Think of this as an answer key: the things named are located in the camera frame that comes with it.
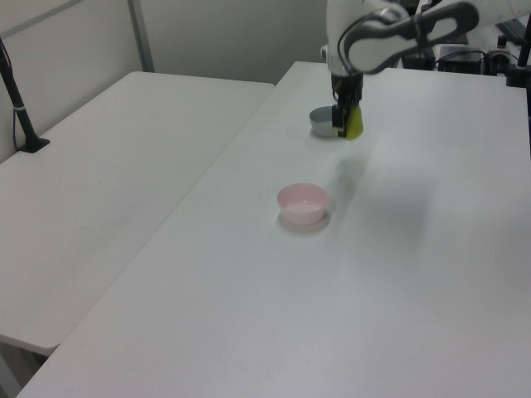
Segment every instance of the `table surface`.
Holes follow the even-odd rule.
[[[291,68],[21,398],[529,397],[525,91],[385,70],[347,142],[309,133],[329,85]]]
[[[133,73],[0,166],[0,341],[49,354],[272,85]]]

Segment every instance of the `black stand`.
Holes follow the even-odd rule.
[[[17,113],[18,120],[20,121],[22,130],[26,136],[26,145],[23,145],[18,150],[28,153],[35,153],[39,149],[44,148],[50,143],[50,141],[44,138],[39,138],[35,134],[32,122],[30,121],[30,117],[26,111],[26,106],[22,102],[22,97],[18,91],[17,83],[15,82],[15,78],[13,76],[12,67],[3,48],[2,39],[0,39],[0,74],[2,75],[3,82],[6,85],[9,97],[11,97],[13,109],[15,109],[15,112]]]
[[[525,29],[524,44],[516,68],[507,75],[507,86],[525,88],[528,85],[531,70],[528,69],[529,52],[531,52],[531,16]]]

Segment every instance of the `black cable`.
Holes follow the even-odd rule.
[[[441,61],[449,60],[450,58],[454,58],[456,56],[463,56],[464,54],[482,54],[483,58],[480,61],[482,61],[487,56],[487,53],[481,50],[457,51],[457,52],[452,52],[451,54],[442,56],[437,61],[435,61],[435,64],[437,65]]]
[[[11,72],[13,72],[13,65],[12,65],[12,63],[11,63],[11,58],[9,58],[9,53],[7,52],[7,49],[6,49],[6,47],[4,46],[1,37],[0,37],[0,48],[2,48],[2,52],[4,53],[4,55],[5,55],[6,58],[7,58],[7,63],[9,64],[9,69],[11,70]]]
[[[13,65],[11,63],[11,58],[9,57],[9,53],[7,52],[7,49],[4,46],[1,37],[0,37],[0,49],[2,49],[3,54],[7,58],[7,63],[9,64],[9,69],[11,70],[11,73],[13,73]],[[17,112],[15,111],[15,109],[13,110],[13,145],[15,146],[15,151],[18,152],[18,146],[17,146]]]
[[[15,112],[15,109],[13,110],[13,145],[15,145],[15,151],[18,152],[18,146],[17,146],[17,135],[16,133],[16,127],[17,127],[17,112]]]

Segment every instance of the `plastic bowl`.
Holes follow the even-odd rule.
[[[282,216],[298,226],[308,226],[319,221],[329,204],[329,196],[323,188],[305,183],[283,188],[276,200]]]

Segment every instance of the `floor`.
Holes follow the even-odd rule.
[[[10,370],[10,374],[6,374],[4,367],[0,366],[0,373],[3,372],[0,374],[0,398],[14,398],[16,391],[30,381],[45,360],[33,352],[0,343],[0,361]]]

